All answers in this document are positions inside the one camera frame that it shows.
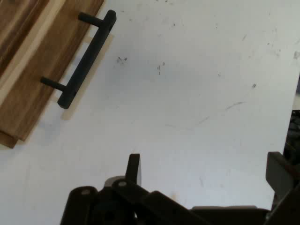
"cabinet handle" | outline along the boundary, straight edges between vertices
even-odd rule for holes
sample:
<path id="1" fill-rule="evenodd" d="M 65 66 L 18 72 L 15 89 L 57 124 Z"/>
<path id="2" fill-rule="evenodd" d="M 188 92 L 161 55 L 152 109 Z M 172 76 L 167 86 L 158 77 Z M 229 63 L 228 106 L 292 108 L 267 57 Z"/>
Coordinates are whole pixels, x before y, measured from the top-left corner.
<path id="1" fill-rule="evenodd" d="M 113 28 L 113 25 L 117 20 L 117 16 L 116 12 L 109 10 L 105 18 L 103 20 L 100 20 L 94 16 L 81 12 L 78 15 L 78 19 L 97 26 L 98 30 L 92 41 L 90 42 L 90 45 L 85 51 L 83 57 L 81 58 L 69 82 L 65 86 L 46 77 L 42 77 L 40 80 L 41 83 L 62 91 L 62 94 L 57 103 L 63 109 L 68 109 L 70 107 L 75 95 L 80 89 L 86 75 L 92 67 L 96 57 L 98 56 L 99 51 L 105 43 L 111 29 Z"/>

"white table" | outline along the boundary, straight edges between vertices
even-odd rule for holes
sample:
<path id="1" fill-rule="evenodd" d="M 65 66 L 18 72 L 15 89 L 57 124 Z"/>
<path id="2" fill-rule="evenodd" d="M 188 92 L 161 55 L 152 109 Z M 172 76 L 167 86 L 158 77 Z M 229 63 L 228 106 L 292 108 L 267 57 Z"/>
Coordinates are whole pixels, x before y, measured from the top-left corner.
<path id="1" fill-rule="evenodd" d="M 118 20 L 69 110 L 55 92 L 26 143 L 0 147 L 3 224 L 59 224 L 69 192 L 142 157 L 142 186 L 184 206 L 269 209 L 300 70 L 298 0 L 111 0 Z M 73 60 L 66 83 L 96 28 Z"/>

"dirt speck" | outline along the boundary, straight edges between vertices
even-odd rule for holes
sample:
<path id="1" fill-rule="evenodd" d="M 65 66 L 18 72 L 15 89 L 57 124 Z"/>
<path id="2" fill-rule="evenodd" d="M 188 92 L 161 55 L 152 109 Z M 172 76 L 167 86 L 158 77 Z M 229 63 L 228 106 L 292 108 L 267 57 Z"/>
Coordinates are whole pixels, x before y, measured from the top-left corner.
<path id="1" fill-rule="evenodd" d="M 124 63 L 127 61 L 127 57 L 126 58 L 121 58 L 121 57 L 118 57 L 117 59 L 117 63 L 121 64 L 121 65 L 124 65 Z"/>
<path id="2" fill-rule="evenodd" d="M 242 41 L 244 41 L 246 39 L 246 37 L 247 37 L 247 34 L 244 35 Z"/>

